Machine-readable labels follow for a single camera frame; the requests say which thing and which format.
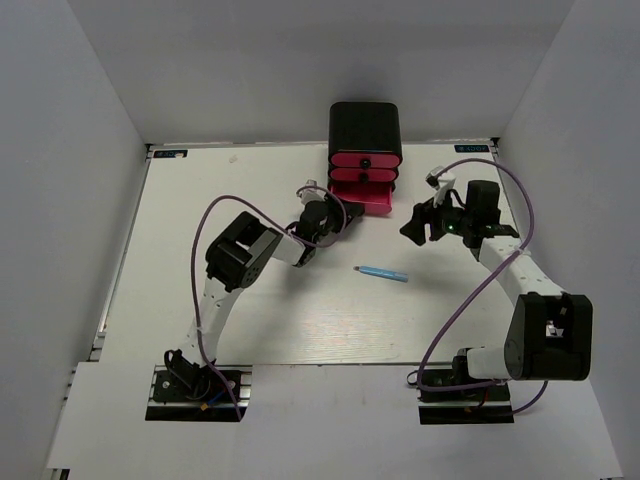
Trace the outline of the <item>pink bottom drawer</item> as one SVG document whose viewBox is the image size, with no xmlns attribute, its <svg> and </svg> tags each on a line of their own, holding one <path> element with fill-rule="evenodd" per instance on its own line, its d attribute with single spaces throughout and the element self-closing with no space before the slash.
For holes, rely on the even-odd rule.
<svg viewBox="0 0 640 480">
<path fill-rule="evenodd" d="M 332 181 L 329 190 L 343 201 L 362 204 L 367 215 L 383 216 L 392 211 L 392 183 Z"/>
</svg>

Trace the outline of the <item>light blue marker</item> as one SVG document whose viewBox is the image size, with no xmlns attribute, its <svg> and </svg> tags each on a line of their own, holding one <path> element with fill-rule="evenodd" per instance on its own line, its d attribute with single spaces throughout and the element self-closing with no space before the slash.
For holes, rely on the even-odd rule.
<svg viewBox="0 0 640 480">
<path fill-rule="evenodd" d="M 397 272 L 388 269 L 381 269 L 372 266 L 354 266 L 353 270 L 364 275 L 369 275 L 377 278 L 382 278 L 391 281 L 397 281 L 402 283 L 408 282 L 408 275 L 406 273 Z"/>
</svg>

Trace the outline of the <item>pink top drawer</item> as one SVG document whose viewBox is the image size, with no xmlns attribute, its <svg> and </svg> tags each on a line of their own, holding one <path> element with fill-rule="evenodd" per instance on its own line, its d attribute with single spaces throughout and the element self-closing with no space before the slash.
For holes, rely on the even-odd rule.
<svg viewBox="0 0 640 480">
<path fill-rule="evenodd" d="M 329 163 L 336 168 L 394 169 L 402 157 L 393 153 L 346 151 L 334 153 Z"/>
</svg>

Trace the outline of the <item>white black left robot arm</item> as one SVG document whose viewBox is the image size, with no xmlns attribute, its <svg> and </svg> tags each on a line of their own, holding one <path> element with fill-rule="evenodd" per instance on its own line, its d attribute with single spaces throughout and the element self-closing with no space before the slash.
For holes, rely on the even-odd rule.
<svg viewBox="0 0 640 480">
<path fill-rule="evenodd" d="M 205 253 L 204 290 L 192 288 L 193 323 L 184 343 L 165 352 L 164 362 L 188 398 L 199 399 L 211 387 L 210 365 L 217 358 L 220 337 L 240 294 L 253 285 L 267 263 L 278 260 L 296 268 L 309 263 L 323 240 L 337 236 L 363 216 L 361 203 L 326 195 L 309 200 L 289 230 L 265 226 L 249 212 L 241 212 Z"/>
</svg>

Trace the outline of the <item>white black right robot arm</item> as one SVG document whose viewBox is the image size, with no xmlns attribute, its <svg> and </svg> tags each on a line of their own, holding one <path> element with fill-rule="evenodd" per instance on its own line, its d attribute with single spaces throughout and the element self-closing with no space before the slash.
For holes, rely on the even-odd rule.
<svg viewBox="0 0 640 480">
<path fill-rule="evenodd" d="M 465 347 L 452 361 L 452 379 L 444 384 L 472 399 L 487 385 L 510 380 L 582 381 L 590 373 L 593 305 L 569 294 L 540 269 L 516 230 L 501 223 L 498 183 L 473 180 L 466 200 L 454 205 L 449 184 L 414 206 L 401 228 L 416 245 L 445 235 L 462 239 L 477 262 L 489 270 L 514 312 L 501 345 Z"/>
</svg>

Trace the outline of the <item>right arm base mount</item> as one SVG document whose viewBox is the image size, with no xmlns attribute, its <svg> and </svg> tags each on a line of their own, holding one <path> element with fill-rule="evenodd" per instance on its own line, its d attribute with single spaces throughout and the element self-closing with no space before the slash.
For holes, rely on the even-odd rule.
<svg viewBox="0 0 640 480">
<path fill-rule="evenodd" d="M 513 409 L 506 385 L 482 386 L 483 380 L 472 379 L 467 368 L 467 349 L 460 349 L 450 365 L 426 367 L 422 382 L 435 388 L 470 384 L 459 391 L 426 391 L 418 388 L 418 370 L 411 371 L 406 381 L 419 391 L 418 414 L 421 425 L 489 425 L 512 424 Z"/>
</svg>

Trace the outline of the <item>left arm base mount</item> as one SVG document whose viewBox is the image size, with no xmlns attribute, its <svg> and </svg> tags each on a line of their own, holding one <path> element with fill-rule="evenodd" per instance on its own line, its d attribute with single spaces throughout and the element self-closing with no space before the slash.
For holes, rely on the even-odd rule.
<svg viewBox="0 0 640 480">
<path fill-rule="evenodd" d="M 154 369 L 145 412 L 147 421 L 236 423 L 251 394 L 251 370 L 208 366 L 188 361 L 180 350 L 168 350 Z"/>
</svg>

